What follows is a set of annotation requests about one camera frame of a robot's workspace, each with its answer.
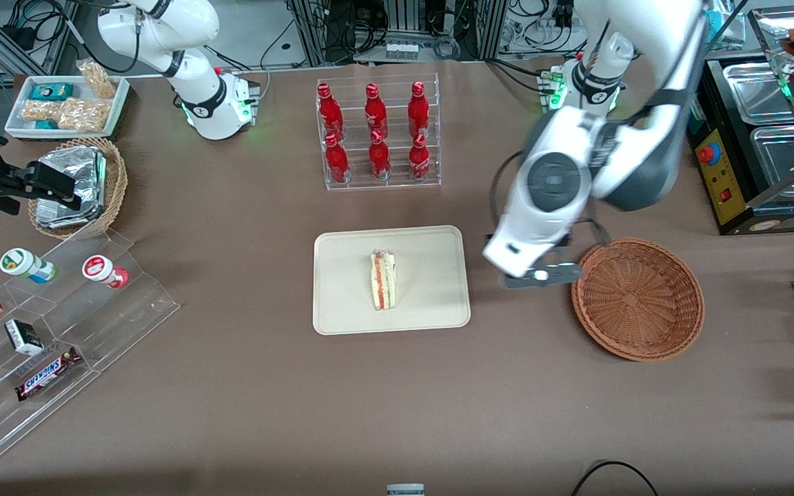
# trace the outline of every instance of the yellow control panel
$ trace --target yellow control panel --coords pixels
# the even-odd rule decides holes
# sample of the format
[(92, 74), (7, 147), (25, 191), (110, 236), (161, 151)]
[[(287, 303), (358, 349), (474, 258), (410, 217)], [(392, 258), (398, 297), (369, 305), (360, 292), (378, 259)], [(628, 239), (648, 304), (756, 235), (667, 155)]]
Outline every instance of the yellow control panel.
[(719, 224), (724, 225), (744, 211), (746, 201), (737, 185), (734, 169), (731, 169), (731, 163), (728, 162), (719, 130), (709, 133), (703, 143), (694, 148), (694, 154), (697, 155), (703, 181), (709, 191), (709, 200), (715, 208), (715, 216), (718, 217)]

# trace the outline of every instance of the yogurt bottle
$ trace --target yogurt bottle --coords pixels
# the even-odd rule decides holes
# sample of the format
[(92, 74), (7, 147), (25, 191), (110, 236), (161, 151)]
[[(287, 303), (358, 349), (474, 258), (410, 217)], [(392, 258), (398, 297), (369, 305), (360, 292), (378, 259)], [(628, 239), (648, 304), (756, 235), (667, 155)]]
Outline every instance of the yogurt bottle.
[(121, 288), (130, 279), (129, 273), (123, 267), (115, 265), (112, 260), (102, 255), (94, 255), (85, 260), (81, 273), (84, 273), (86, 278), (94, 282), (102, 282), (113, 289)]
[(29, 250), (23, 248), (11, 248), (2, 255), (0, 260), (2, 272), (9, 276), (26, 277), (32, 282), (44, 285), (57, 274), (57, 267), (48, 261), (36, 257)]

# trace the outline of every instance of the emergency stop button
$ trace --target emergency stop button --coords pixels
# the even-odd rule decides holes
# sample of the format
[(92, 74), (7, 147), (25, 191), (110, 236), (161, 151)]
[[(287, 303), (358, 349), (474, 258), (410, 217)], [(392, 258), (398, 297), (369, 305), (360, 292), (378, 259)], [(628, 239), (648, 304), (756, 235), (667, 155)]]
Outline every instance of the emergency stop button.
[(710, 143), (697, 152), (697, 160), (706, 165), (715, 165), (721, 157), (722, 150), (717, 143)]

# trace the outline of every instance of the acrylic bottle rack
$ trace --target acrylic bottle rack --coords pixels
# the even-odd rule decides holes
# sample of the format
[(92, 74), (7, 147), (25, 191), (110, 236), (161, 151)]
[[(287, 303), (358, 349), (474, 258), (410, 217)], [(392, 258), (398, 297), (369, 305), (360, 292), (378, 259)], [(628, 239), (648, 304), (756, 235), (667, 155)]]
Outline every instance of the acrylic bottle rack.
[[(425, 83), (425, 98), (428, 100), (428, 136), (429, 172), (425, 181), (416, 181), (409, 173), (409, 151), (412, 138), (409, 135), (409, 98), (412, 96), (412, 83)], [(369, 78), (332, 78), (319, 79), (318, 83), (327, 83), (343, 111), (345, 122), (345, 140), (341, 145), (347, 153), (347, 161), (351, 170), (351, 179), (346, 183), (337, 183), (331, 178), (327, 167), (325, 152), (327, 145), (324, 137), (327, 131), (320, 119), (320, 98), (317, 98), (316, 116), (320, 139), (320, 157), (324, 164), (324, 179), (327, 189), (381, 189), (410, 186), (439, 186), (442, 181), (442, 156), (440, 154), (440, 85), (437, 72), (425, 74), (407, 74), (400, 76), (369, 76)], [(378, 93), (385, 103), (388, 122), (388, 145), (391, 158), (391, 176), (380, 181), (372, 175), (369, 165), (369, 128), (366, 124), (366, 85), (376, 83)]]
[[(95, 380), (124, 352), (179, 308), (158, 280), (130, 255), (132, 242), (112, 230), (79, 231), (43, 255), (57, 267), (46, 285), (14, 277), (0, 288), (0, 455)], [(127, 269), (126, 286), (111, 289), (82, 276), (86, 258), (101, 254)], [(4, 322), (31, 324), (45, 345), (28, 357), (14, 351)], [(53, 383), (18, 402), (14, 387), (75, 347), (83, 358)]]

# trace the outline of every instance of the red switch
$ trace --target red switch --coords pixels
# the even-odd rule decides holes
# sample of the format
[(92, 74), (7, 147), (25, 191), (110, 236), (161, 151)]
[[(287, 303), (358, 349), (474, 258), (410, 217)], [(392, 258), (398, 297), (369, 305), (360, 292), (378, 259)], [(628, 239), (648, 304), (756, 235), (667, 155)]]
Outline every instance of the red switch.
[(702, 161), (702, 163), (709, 163), (714, 157), (715, 150), (712, 147), (703, 147), (697, 152), (697, 160)]

